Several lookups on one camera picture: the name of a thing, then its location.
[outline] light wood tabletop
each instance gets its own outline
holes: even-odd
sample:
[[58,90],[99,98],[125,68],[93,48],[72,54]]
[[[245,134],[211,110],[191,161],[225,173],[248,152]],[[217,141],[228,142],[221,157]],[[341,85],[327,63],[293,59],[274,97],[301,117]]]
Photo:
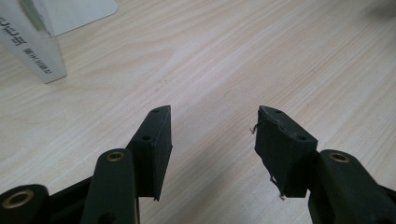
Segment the light wood tabletop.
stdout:
[[396,2],[118,0],[58,37],[66,78],[42,84],[0,47],[0,191],[53,194],[172,106],[173,151],[144,224],[312,223],[254,151],[259,105],[286,112],[396,189]]

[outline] black plastic part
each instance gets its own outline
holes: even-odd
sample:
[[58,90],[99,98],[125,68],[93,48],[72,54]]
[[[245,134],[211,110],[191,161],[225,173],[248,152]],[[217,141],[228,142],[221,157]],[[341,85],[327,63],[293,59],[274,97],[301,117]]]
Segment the black plastic part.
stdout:
[[395,204],[353,156],[323,150],[317,171],[332,205],[335,223],[396,223]]
[[394,191],[393,189],[388,189],[388,188],[383,187],[383,186],[381,186],[381,188],[382,188],[382,190],[384,190],[388,194],[390,199],[396,205],[396,191]]
[[333,224],[335,221],[334,212],[327,198],[315,197],[313,193],[309,195],[308,201],[309,214],[312,223]]
[[50,224],[79,223],[91,177],[50,196]]
[[113,149],[96,163],[81,224],[138,223],[131,151]]
[[172,151],[170,105],[151,110],[126,149],[134,154],[137,196],[160,200]]
[[303,198],[318,140],[284,112],[260,106],[255,150],[286,197]]
[[41,185],[26,185],[0,195],[1,224],[42,224],[50,219],[50,196]]

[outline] screw hole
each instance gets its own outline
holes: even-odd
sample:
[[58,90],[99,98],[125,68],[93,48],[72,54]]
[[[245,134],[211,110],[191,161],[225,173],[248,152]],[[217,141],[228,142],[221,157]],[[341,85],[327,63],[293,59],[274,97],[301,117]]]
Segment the screw hole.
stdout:
[[335,161],[340,161],[340,162],[349,162],[349,157],[340,154],[340,153],[331,153],[330,158],[332,158]]
[[306,140],[306,137],[300,136],[300,135],[298,135],[297,138],[300,139],[300,140],[302,140],[302,141],[305,141],[305,140]]
[[123,152],[112,152],[106,156],[108,161],[120,161],[124,158],[125,154]]
[[26,203],[29,203],[33,196],[35,196],[35,193],[32,190],[22,190],[6,198],[2,205],[6,209],[20,207]]
[[101,215],[98,219],[98,224],[112,224],[116,220],[114,213],[108,212]]

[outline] wood grain surface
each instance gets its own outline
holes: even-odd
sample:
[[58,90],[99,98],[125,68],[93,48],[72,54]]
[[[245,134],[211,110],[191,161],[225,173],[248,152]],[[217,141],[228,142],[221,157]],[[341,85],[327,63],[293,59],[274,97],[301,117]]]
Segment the wood grain surface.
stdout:
[[52,194],[92,175],[161,105],[174,149],[142,223],[312,223],[307,199],[280,200],[253,149],[259,105],[396,189],[395,1],[117,2],[59,37],[64,79],[42,84],[0,48],[1,192]]

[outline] wooden table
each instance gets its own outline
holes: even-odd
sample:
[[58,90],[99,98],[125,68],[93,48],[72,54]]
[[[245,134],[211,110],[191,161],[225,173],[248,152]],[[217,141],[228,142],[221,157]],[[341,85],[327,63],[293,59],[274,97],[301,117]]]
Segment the wooden table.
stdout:
[[0,48],[0,191],[50,194],[125,147],[172,106],[174,149],[142,223],[310,223],[278,197],[254,151],[259,105],[288,113],[396,189],[396,3],[391,0],[119,0],[61,35],[68,76],[40,83]]

